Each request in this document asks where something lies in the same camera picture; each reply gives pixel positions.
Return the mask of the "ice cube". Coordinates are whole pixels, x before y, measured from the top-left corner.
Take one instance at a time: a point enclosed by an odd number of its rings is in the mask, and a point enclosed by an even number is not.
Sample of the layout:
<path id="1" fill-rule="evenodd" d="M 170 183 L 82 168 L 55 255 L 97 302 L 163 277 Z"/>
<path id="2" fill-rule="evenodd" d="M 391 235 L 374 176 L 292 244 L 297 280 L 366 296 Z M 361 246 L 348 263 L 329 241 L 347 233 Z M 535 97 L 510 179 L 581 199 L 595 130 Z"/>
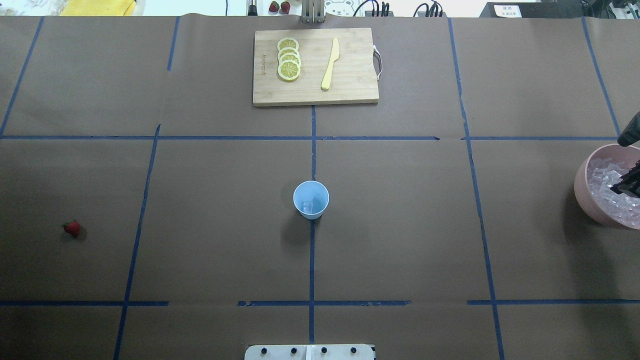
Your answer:
<path id="1" fill-rule="evenodd" d="M 301 209 L 302 209 L 302 212 L 304 212 L 306 214 L 313 214 L 314 213 L 314 202 L 313 202 L 313 200 L 312 199 L 308 199 L 308 200 L 302 201 Z"/>

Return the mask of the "clear ice cubes pile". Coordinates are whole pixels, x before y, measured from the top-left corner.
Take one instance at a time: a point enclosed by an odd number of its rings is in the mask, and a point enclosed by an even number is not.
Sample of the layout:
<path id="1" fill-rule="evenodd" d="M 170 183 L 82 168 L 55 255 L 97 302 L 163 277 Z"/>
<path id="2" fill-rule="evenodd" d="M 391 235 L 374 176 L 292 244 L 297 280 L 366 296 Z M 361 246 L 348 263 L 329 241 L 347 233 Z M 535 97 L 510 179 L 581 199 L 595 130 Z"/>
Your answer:
<path id="1" fill-rule="evenodd" d="M 617 194 L 611 187 L 621 182 L 629 168 L 622 161 L 594 157 L 586 167 L 587 184 L 596 202 L 617 223 L 636 228 L 640 225 L 640 199 Z"/>

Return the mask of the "light blue plastic cup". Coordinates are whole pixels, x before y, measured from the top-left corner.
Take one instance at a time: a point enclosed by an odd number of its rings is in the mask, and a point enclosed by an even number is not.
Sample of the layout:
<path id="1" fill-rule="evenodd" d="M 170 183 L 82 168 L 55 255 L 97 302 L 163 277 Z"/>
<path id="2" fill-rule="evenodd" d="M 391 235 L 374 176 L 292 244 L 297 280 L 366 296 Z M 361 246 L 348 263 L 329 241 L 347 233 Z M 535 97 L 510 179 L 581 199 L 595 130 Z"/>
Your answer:
<path id="1" fill-rule="evenodd" d="M 321 182 L 308 180 L 294 190 L 292 202 L 295 209 L 308 220 L 319 219 L 330 203 L 330 193 Z"/>

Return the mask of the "pink bowl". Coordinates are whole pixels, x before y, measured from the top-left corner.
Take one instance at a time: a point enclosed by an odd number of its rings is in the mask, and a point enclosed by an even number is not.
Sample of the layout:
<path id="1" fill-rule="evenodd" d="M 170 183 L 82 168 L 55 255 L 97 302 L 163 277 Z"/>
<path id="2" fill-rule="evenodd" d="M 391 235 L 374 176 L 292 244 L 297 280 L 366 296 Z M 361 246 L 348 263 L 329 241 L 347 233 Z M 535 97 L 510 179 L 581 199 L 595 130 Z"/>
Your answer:
<path id="1" fill-rule="evenodd" d="M 617 143 L 611 143 L 600 146 L 584 160 L 574 177 L 573 191 L 580 208 L 590 219 L 605 227 L 631 230 L 639 229 L 638 225 L 626 225 L 614 219 L 614 217 L 606 212 L 605 208 L 598 203 L 597 196 L 592 194 L 588 187 L 588 167 L 595 158 L 603 156 L 604 159 L 610 158 L 613 162 L 620 161 L 624 166 L 635 166 L 636 160 L 639 159 L 639 154 L 640 149 L 637 146 L 619 146 Z"/>

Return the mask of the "bamboo cutting board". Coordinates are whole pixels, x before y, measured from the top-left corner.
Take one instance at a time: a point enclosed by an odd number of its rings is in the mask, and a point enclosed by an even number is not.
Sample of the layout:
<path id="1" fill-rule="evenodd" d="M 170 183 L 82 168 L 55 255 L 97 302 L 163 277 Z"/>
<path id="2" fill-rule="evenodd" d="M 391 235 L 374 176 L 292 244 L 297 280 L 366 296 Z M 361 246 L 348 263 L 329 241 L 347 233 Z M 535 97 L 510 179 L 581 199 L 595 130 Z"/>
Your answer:
<path id="1" fill-rule="evenodd" d="M 301 73 L 286 82 L 278 76 L 280 39 L 299 43 Z M 322 91 L 333 38 L 340 44 L 329 91 Z M 370 27 L 258 30 L 254 34 L 253 105 L 284 107 L 302 105 L 375 104 L 379 101 L 374 66 L 373 32 Z"/>

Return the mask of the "yellow plastic knife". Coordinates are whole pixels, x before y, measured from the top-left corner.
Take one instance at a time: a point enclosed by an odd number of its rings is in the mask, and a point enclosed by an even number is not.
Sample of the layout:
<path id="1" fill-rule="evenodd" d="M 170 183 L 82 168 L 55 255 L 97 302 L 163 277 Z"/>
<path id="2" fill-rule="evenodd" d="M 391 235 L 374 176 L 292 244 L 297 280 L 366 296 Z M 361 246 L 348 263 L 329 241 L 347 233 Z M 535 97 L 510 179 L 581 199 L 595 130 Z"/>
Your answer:
<path id="1" fill-rule="evenodd" d="M 336 61 L 338 61 L 339 56 L 340 56 L 339 39 L 338 38 L 333 38 L 331 51 L 330 51 L 330 55 L 329 55 L 329 60 L 327 61 L 326 70 L 324 72 L 324 75 L 323 75 L 321 83 L 320 83 L 320 89 L 322 89 L 322 91 L 329 91 L 329 89 L 331 87 L 332 78 L 333 78 L 333 71 L 334 71 L 334 64 L 336 63 Z"/>

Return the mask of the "lemon slice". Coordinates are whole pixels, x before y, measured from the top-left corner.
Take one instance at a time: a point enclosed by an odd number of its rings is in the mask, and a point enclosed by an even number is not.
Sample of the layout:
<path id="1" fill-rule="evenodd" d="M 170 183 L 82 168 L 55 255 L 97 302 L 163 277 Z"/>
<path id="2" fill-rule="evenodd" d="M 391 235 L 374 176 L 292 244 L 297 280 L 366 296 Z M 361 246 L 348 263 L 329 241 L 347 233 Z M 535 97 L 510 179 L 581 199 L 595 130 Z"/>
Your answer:
<path id="1" fill-rule="evenodd" d="M 293 64 L 293 66 L 295 66 L 296 68 L 300 68 L 301 67 L 301 58 L 299 57 L 299 55 L 293 53 L 293 52 L 288 52 L 285 53 L 284 55 L 282 55 L 281 57 L 279 57 L 278 59 L 278 65 L 284 65 L 284 64 L 288 64 L 291 65 Z"/>
<path id="2" fill-rule="evenodd" d="M 278 51 L 282 51 L 283 49 L 288 49 L 288 48 L 298 51 L 300 48 L 300 44 L 298 43 L 297 39 L 286 37 L 278 41 L 277 43 Z"/>
<path id="3" fill-rule="evenodd" d="M 297 63 L 301 62 L 300 53 L 297 48 L 294 47 L 284 47 L 278 51 L 278 62 L 282 63 L 286 60 L 294 60 Z"/>
<path id="4" fill-rule="evenodd" d="M 278 76 L 285 82 L 293 82 L 297 80 L 301 74 L 302 66 L 295 67 L 293 64 L 278 65 Z"/>

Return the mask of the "tray strawberry right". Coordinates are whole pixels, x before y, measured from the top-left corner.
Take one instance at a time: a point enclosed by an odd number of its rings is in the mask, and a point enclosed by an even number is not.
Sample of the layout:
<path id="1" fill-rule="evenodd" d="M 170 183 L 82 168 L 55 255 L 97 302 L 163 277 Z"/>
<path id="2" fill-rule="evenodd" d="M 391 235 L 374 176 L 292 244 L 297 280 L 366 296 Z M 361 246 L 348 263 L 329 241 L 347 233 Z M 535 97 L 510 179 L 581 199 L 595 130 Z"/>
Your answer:
<path id="1" fill-rule="evenodd" d="M 291 10 L 291 4 L 288 1 L 282 1 L 279 4 L 279 11 L 284 14 L 284 15 L 288 15 L 290 14 L 290 10 Z"/>

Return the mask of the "tray strawberry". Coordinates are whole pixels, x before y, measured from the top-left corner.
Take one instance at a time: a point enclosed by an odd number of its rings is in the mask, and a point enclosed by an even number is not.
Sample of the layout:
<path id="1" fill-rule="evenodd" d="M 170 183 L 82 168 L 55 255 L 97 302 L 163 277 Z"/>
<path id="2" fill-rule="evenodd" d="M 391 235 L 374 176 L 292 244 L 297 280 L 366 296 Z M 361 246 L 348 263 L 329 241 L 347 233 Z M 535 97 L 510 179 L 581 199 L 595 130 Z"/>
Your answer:
<path id="1" fill-rule="evenodd" d="M 291 4 L 288 1 L 282 1 L 279 4 L 279 11 L 284 14 L 284 15 L 288 15 L 290 14 L 290 10 L 291 10 Z"/>
<path id="2" fill-rule="evenodd" d="M 271 14 L 277 14 L 279 13 L 280 9 L 281 5 L 276 0 L 272 0 L 272 2 L 270 2 L 269 4 L 268 12 Z"/>

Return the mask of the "tray strawberry left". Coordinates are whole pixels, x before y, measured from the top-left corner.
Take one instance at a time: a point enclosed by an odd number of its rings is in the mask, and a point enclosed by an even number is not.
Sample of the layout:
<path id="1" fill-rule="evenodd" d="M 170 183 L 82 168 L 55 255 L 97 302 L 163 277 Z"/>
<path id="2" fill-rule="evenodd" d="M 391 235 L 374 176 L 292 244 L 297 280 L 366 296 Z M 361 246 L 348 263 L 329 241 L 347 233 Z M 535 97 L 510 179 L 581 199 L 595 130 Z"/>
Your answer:
<path id="1" fill-rule="evenodd" d="M 277 14 L 279 13 L 280 9 L 281 5 L 276 0 L 272 0 L 272 2 L 270 2 L 269 4 L 268 12 L 271 14 Z"/>

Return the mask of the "red strawberry on table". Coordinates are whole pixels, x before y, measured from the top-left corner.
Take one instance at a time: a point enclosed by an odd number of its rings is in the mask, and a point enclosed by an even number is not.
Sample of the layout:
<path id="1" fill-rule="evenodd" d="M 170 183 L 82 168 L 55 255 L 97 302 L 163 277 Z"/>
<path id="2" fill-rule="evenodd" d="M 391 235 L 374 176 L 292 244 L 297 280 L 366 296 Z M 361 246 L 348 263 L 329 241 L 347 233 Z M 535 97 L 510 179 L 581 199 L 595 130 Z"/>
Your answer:
<path id="1" fill-rule="evenodd" d="M 82 226 L 76 219 L 74 219 L 73 221 L 62 224 L 62 229 L 74 239 L 77 239 L 82 231 Z"/>

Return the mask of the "yellow cloth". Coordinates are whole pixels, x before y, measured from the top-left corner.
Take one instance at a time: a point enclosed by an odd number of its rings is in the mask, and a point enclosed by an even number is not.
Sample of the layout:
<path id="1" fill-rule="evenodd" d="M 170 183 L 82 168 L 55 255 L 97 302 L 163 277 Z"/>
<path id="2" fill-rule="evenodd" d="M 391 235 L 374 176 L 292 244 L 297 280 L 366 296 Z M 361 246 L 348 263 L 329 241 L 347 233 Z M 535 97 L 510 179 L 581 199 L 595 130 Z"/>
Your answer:
<path id="1" fill-rule="evenodd" d="M 136 0 L 69 0 L 60 13 L 66 17 L 119 17 L 130 16 L 137 6 Z"/>

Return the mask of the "aluminium frame post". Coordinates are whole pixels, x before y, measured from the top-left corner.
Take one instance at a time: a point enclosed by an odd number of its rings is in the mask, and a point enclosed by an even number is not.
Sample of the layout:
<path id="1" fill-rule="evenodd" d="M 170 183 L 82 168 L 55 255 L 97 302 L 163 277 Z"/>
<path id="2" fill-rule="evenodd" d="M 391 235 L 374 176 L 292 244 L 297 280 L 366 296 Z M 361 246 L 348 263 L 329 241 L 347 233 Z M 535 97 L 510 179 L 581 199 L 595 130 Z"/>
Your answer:
<path id="1" fill-rule="evenodd" d="M 301 0 L 301 22 L 322 24 L 326 20 L 324 0 Z"/>

